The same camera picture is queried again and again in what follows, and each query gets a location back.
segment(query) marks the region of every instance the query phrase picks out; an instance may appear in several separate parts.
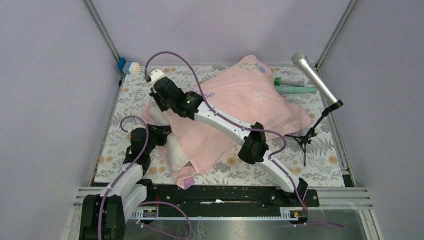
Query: microphone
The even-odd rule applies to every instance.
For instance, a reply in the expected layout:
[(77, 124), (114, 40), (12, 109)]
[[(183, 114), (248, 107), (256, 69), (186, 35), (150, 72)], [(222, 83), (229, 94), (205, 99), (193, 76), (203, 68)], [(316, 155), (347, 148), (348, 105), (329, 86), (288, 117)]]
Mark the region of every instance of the microphone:
[(308, 57), (305, 54), (298, 51), (291, 57), (291, 61), (294, 63), (296, 68), (301, 70), (302, 73), (306, 75), (306, 77), (330, 103), (330, 106), (328, 107), (329, 112), (336, 110), (343, 105), (343, 102), (323, 82), (323, 79), (311, 65)]

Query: floral tablecloth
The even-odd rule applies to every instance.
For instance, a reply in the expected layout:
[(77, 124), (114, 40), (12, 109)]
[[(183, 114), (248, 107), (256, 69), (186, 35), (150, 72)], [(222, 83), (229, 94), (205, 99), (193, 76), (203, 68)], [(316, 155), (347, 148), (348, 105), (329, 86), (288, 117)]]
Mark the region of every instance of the floral tablecloth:
[[(151, 69), (161, 69), (182, 89), (189, 89), (196, 84), (193, 74), (186, 66), (151, 66)], [(207, 81), (222, 73), (229, 66), (194, 66), (201, 82)], [(274, 77), (282, 77), (286, 81), (305, 81), (308, 79), (295, 67), (272, 67)], [(118, 103), (113, 114), (111, 126), (98, 158), (94, 182), (109, 183), (118, 173), (125, 158), (125, 150), (130, 145), (130, 135), (120, 130), (120, 120), (128, 115), (140, 115), (143, 107), (151, 99), (149, 96), (150, 83), (144, 81), (143, 72), (126, 75)], [(290, 103), (300, 104), (316, 121), (323, 103), (319, 93), (286, 94), (283, 97)], [(327, 119), (317, 127), (318, 135), (312, 138), (307, 146), (306, 167), (303, 165), (303, 153), (296, 141), (287, 137), (287, 148), (276, 157), (299, 177), (304, 178), (311, 187), (344, 187), (342, 173), (330, 124)], [(282, 147), (280, 139), (268, 141), (270, 150)], [(240, 146), (234, 146), (233, 156), (216, 164), (206, 174), (194, 176), (196, 185), (241, 185), (241, 186), (276, 186), (275, 181), (260, 167), (249, 165), (237, 157)], [(152, 179), (156, 184), (175, 184), (168, 166), (162, 155), (153, 150), (150, 154), (151, 164), (145, 178)]]

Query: gray floor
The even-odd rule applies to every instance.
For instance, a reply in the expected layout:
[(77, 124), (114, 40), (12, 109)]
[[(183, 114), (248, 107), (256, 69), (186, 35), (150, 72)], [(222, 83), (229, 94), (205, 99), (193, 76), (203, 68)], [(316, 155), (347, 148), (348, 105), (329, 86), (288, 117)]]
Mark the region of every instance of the gray floor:
[[(346, 229), (334, 229), (323, 225), (293, 227), (286, 221), (260, 220), (197, 220), (192, 221), (193, 234), (190, 240), (365, 240), (366, 235), (361, 219), (354, 210), (314, 210), (321, 219), (342, 224)], [(187, 235), (185, 221), (156, 220), (151, 224), (155, 228), (165, 230), (177, 236)], [(134, 221), (128, 221), (125, 231), (125, 240), (172, 240), (174, 238), (162, 233), (141, 228)]]

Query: white wall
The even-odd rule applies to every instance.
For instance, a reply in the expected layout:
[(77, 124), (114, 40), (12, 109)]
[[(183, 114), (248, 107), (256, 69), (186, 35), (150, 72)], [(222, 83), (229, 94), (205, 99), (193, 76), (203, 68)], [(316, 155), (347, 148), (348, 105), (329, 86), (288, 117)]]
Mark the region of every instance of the white wall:
[(56, 240), (119, 74), (81, 0), (2, 1), (0, 29), (0, 239)]
[[(292, 64), (317, 61), (349, 0), (94, 0), (122, 56), (146, 62), (173, 51), (191, 64), (234, 64), (254, 54)], [(162, 55), (156, 64), (183, 63)]]
[(359, 1), (323, 65), (385, 240), (422, 239), (424, 1)]

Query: microphone head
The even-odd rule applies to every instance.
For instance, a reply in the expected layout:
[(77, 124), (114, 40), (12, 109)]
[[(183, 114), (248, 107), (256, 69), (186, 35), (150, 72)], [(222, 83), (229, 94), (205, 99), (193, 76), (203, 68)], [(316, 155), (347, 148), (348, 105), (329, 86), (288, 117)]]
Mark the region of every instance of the microphone head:
[(297, 65), (303, 58), (306, 58), (306, 55), (298, 51), (293, 56), (291, 56), (291, 61), (294, 63), (294, 65)]

